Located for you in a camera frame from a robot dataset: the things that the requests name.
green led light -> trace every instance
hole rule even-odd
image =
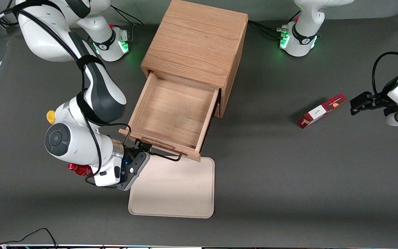
[[[122,52],[126,53],[128,52],[128,43],[126,41],[117,41],[117,43],[119,44],[119,46],[122,49]]]
[[[314,47],[314,44],[316,43],[316,39],[317,39],[317,35],[316,35],[316,37],[314,37],[314,41],[313,41],[313,44],[311,45],[311,48]]]
[[[281,48],[285,49],[289,40],[290,40],[290,35],[286,34],[285,37],[282,38]]]
[[[95,46],[96,53],[97,53],[98,55],[100,55],[100,53],[99,53],[99,51],[98,51],[98,47],[96,47],[96,44],[95,44],[95,43],[93,43],[93,46]]]

white label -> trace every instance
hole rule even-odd
[[[311,123],[313,123],[314,121],[318,120],[325,113],[326,113],[326,110],[325,110],[325,108],[322,105],[320,105],[320,106],[312,109],[311,111],[309,111],[308,114],[311,115],[311,117],[313,118],[313,121],[311,121]]]

wooden drawer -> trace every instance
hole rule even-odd
[[[222,118],[239,67],[248,15],[172,0],[141,63],[145,75],[164,72],[221,89]]]
[[[217,87],[151,71],[129,121],[130,137],[200,161],[218,95]]]

red box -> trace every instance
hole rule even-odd
[[[327,113],[331,112],[332,110],[336,109],[340,106],[343,102],[346,101],[345,96],[339,93],[338,95],[330,98],[327,102],[319,105],[318,107],[312,109],[311,111],[307,112],[303,117],[299,120],[300,128],[305,128],[310,124],[314,123],[319,118],[322,118]]]

open drawer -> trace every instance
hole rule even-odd
[[[200,161],[218,95],[219,88],[151,71],[129,121],[130,138]]]

